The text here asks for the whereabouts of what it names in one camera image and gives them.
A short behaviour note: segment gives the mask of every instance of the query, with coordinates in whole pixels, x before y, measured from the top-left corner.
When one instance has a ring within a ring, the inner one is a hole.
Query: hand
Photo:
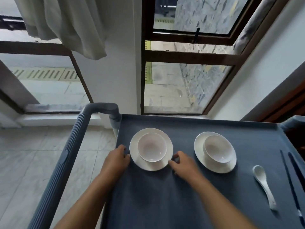
[[[175,173],[190,184],[192,180],[196,180],[203,177],[200,173],[195,161],[186,155],[182,151],[178,151],[173,156],[174,158],[180,158],[180,162],[169,160],[168,164],[175,171]]]
[[[100,175],[114,182],[122,176],[130,162],[130,154],[124,155],[125,149],[124,145],[120,145],[115,150],[110,151],[104,161]]]

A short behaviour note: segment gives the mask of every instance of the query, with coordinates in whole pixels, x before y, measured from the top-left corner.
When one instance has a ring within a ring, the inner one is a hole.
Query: window
[[[143,0],[141,114],[207,114],[288,0]]]

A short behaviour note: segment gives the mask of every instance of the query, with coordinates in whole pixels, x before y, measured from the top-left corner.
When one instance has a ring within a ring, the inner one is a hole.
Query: white bowl
[[[203,150],[209,158],[219,163],[228,163],[234,154],[231,143],[220,135],[208,136],[204,141]]]
[[[165,139],[154,132],[144,134],[139,139],[138,151],[145,161],[158,162],[164,158],[167,151]]]

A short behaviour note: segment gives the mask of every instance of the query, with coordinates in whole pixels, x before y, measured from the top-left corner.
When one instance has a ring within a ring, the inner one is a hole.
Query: dark blue tray surface
[[[122,117],[117,144],[129,143],[139,130],[158,128],[173,142],[174,153],[193,157],[211,183],[259,228],[303,228],[288,183],[283,151],[303,215],[305,193],[288,158],[291,151],[302,172],[304,162],[278,124],[217,121],[190,118],[126,115]],[[237,155],[237,165],[227,174],[206,169],[196,158],[194,141],[205,131],[226,137]],[[265,192],[255,181],[252,168],[264,167],[278,213],[270,210]],[[131,161],[107,202],[102,228],[213,228],[199,196],[166,166],[149,172]]]

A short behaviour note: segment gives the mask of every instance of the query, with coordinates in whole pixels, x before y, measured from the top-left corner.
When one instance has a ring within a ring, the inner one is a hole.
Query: white curtain
[[[30,36],[59,38],[70,50],[105,57],[105,31],[95,0],[15,0]]]

